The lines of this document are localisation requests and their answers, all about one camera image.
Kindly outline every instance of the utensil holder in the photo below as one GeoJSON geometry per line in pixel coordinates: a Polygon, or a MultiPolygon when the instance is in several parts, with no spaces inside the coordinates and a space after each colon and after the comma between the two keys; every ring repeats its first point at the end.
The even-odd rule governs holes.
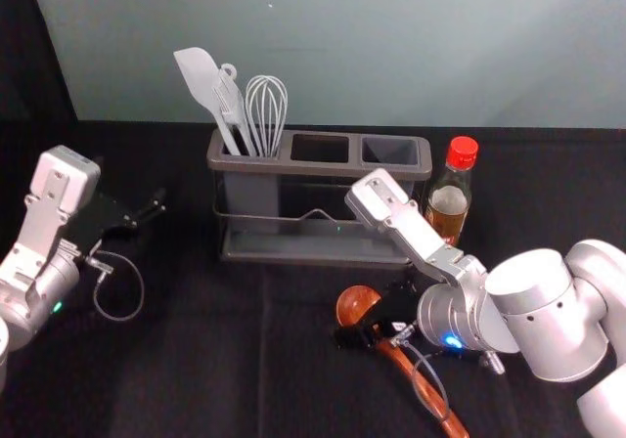
{"type": "Polygon", "coordinates": [[[366,230],[344,202],[350,186],[384,167],[419,201],[432,171],[426,139],[285,130],[276,157],[233,156],[218,130],[206,155],[226,260],[322,265],[409,264],[366,230]]]}

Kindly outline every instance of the gray cable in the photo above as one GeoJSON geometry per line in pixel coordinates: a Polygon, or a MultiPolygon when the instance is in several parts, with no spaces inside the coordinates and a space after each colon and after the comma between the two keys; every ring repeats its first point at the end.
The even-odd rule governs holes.
{"type": "Polygon", "coordinates": [[[418,361],[413,365],[413,373],[411,374],[411,383],[413,384],[413,390],[415,391],[416,396],[418,396],[418,399],[420,400],[424,408],[427,411],[429,411],[437,420],[439,420],[440,422],[446,421],[450,417],[450,402],[448,401],[448,393],[446,392],[446,388],[443,387],[443,383],[441,382],[441,379],[439,379],[439,375],[437,374],[437,372],[434,370],[434,368],[428,361],[428,358],[425,357],[420,350],[418,350],[416,347],[411,345],[407,340],[402,342],[401,345],[404,347],[407,347],[418,357],[418,361]],[[426,366],[426,369],[430,373],[430,376],[432,377],[434,382],[437,384],[437,388],[439,389],[439,392],[441,393],[441,397],[443,398],[443,402],[446,406],[446,412],[442,417],[440,417],[437,411],[435,411],[428,404],[428,402],[424,399],[424,397],[422,396],[422,393],[420,393],[420,389],[418,389],[418,386],[416,384],[416,375],[422,363],[424,363],[424,365],[426,366]]]}
{"type": "Polygon", "coordinates": [[[104,279],[98,279],[98,282],[96,283],[96,286],[94,287],[94,306],[96,306],[96,310],[106,319],[108,319],[109,321],[115,321],[117,323],[124,323],[126,321],[130,321],[131,319],[134,319],[142,310],[142,308],[144,307],[144,297],[146,294],[146,284],[144,283],[144,278],[141,276],[141,272],[139,272],[139,269],[137,268],[137,266],[135,264],[133,264],[133,262],[127,258],[124,257],[121,254],[118,254],[117,252],[109,252],[108,250],[100,250],[97,249],[96,253],[98,254],[103,254],[103,255],[108,255],[110,257],[117,257],[118,259],[121,259],[123,261],[125,261],[128,265],[130,265],[130,267],[133,269],[133,271],[135,272],[135,274],[137,275],[137,280],[139,281],[139,288],[140,288],[140,295],[139,295],[139,304],[137,305],[137,308],[130,313],[127,316],[122,316],[122,317],[118,317],[118,316],[112,316],[111,314],[107,313],[102,306],[100,306],[100,302],[98,301],[98,293],[100,291],[100,286],[103,284],[104,279]]]}

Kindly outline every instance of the bottle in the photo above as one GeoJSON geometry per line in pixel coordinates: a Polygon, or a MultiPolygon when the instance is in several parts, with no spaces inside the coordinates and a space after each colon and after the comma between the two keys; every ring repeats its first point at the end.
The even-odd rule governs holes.
{"type": "Polygon", "coordinates": [[[471,203],[470,174],[478,143],[470,137],[450,142],[443,174],[428,195],[425,218],[448,244],[457,245],[471,203]]]}

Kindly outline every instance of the red bottle cap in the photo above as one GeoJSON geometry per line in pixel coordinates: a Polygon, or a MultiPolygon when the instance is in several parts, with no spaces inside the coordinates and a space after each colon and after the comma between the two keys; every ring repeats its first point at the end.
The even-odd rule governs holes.
{"type": "Polygon", "coordinates": [[[470,137],[456,137],[450,142],[446,162],[455,169],[472,169],[478,155],[478,143],[470,137]]]}

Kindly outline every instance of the black table surface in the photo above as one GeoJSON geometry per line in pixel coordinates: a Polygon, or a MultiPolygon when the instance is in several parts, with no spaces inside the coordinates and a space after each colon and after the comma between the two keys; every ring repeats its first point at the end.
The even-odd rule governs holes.
{"type": "MultiPolygon", "coordinates": [[[[108,322],[92,307],[93,277],[81,280],[37,338],[10,356],[0,436],[444,436],[386,359],[337,351],[331,341],[344,288],[383,289],[405,271],[219,261],[210,131],[0,124],[2,253],[17,235],[38,155],[58,143],[104,156],[101,189],[133,206],[156,187],[169,190],[167,213],[125,247],[146,280],[144,311],[130,323],[108,322]]],[[[385,131],[428,138],[435,169],[454,134],[478,139],[461,247],[487,268],[536,247],[566,253],[586,238],[625,245],[619,131],[385,131]]],[[[613,367],[612,355],[573,384],[536,379],[519,355],[503,360],[500,377],[474,362],[433,360],[471,436],[589,436],[575,401],[613,367]]]]}

